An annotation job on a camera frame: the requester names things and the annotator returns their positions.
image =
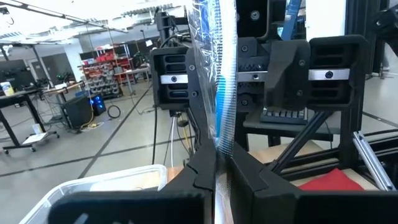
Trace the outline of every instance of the screw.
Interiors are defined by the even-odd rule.
[[[247,52],[248,50],[249,50],[249,48],[246,45],[242,47],[243,52]]]
[[[326,78],[332,78],[333,77],[333,72],[331,72],[331,71],[326,72],[325,77]]]
[[[257,11],[257,10],[252,11],[252,12],[250,13],[250,18],[251,18],[253,21],[257,21],[258,19],[260,19],[260,12]]]

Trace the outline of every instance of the white plastic bin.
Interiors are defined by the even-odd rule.
[[[131,191],[162,189],[167,183],[167,168],[151,165],[71,180],[50,190],[19,224],[45,224],[51,206],[65,195],[84,191]]]

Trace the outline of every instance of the gray floor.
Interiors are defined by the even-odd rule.
[[[148,86],[148,83],[134,86],[137,90],[137,95],[133,98],[135,103]],[[398,117],[394,116],[398,109],[394,102],[396,86],[398,78],[372,78],[366,82],[364,112],[369,116],[363,116],[364,133],[397,128]],[[0,153],[0,223],[18,223],[50,189],[68,180],[151,163],[154,113],[140,115],[138,111],[141,112],[153,105],[152,90],[142,97],[131,113],[133,102],[130,98],[120,98],[112,103],[122,110],[121,117],[109,120],[108,116],[103,114],[95,120],[104,121],[104,125],[97,129],[73,134],[61,126],[52,126],[51,130],[58,131],[60,139],[50,136],[36,145],[37,152],[17,149],[10,151],[9,156]],[[50,118],[51,110],[47,104],[38,101],[37,108],[44,120]],[[26,107],[10,106],[3,108],[2,112],[14,126],[13,130],[20,140],[31,133],[34,122]],[[337,120],[331,118],[329,124],[338,126]],[[159,111],[155,158],[158,164],[162,164],[165,157],[169,129],[169,112]],[[0,138],[6,137],[7,133],[0,131]],[[174,134],[174,139],[179,139],[177,133]],[[338,140],[339,137],[335,136],[333,146],[337,146]],[[291,139],[283,138],[282,141],[289,142]],[[325,149],[330,147],[328,142],[317,143]],[[263,149],[267,145],[267,138],[250,134],[249,145],[252,151]],[[188,156],[179,141],[174,143],[174,152],[174,166],[182,165],[183,159]],[[169,155],[165,165],[171,165]]]

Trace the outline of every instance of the black stand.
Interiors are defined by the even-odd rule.
[[[308,122],[306,127],[293,139],[293,141],[287,146],[283,153],[269,164],[268,168],[280,174],[280,172],[286,168],[287,164],[295,157],[299,150],[311,140],[312,135],[316,133],[318,128],[328,119],[332,112],[316,112],[314,117]]]

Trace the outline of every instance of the door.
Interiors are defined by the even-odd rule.
[[[39,62],[32,62],[32,67],[35,70],[37,78],[47,78],[47,76],[45,75],[45,72],[42,70],[42,67],[40,66]]]

